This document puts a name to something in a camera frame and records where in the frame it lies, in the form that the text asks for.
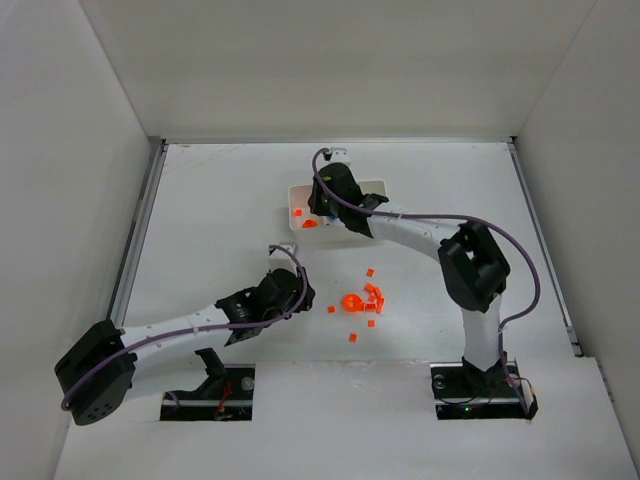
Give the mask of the orange round lego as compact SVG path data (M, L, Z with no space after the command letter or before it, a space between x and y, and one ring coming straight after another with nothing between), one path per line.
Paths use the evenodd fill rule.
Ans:
M345 311L354 313L364 311L366 304L359 295L351 293L343 297L342 307Z
M318 223L315 220L312 219L307 219L303 222L302 224L302 228L306 229L306 228L315 228L318 226Z

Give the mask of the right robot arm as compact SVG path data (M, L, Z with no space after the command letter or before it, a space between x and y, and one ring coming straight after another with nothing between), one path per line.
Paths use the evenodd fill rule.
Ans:
M486 226L411 219L386 196L363 193L350 168L339 162L314 170L308 205L313 215L333 216L351 232L397 243L436 261L450 299L461 308L463 367L477 377L495 373L501 357L501 294L511 269Z

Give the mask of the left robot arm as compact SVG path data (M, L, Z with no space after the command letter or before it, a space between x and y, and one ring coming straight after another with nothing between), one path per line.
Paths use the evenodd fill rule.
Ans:
M173 320L119 329L109 320L93 324L54 367L63 392L61 409L75 425L88 426L141 394L142 377L168 360L191 354L211 360L216 334L226 347L253 339L270 326L309 311L316 292L304 269L268 272L262 281Z

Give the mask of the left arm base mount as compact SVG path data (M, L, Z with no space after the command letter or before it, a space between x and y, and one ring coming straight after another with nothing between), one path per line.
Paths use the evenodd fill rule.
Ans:
M224 364L212 348L196 350L205 378L193 390L163 394L160 421L244 422L253 416L254 364Z

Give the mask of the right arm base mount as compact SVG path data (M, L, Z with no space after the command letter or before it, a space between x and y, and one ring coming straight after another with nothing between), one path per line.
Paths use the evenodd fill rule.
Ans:
M430 366L431 388L438 420L532 420L539 405L530 381L516 362L500 362L488 372L466 363Z

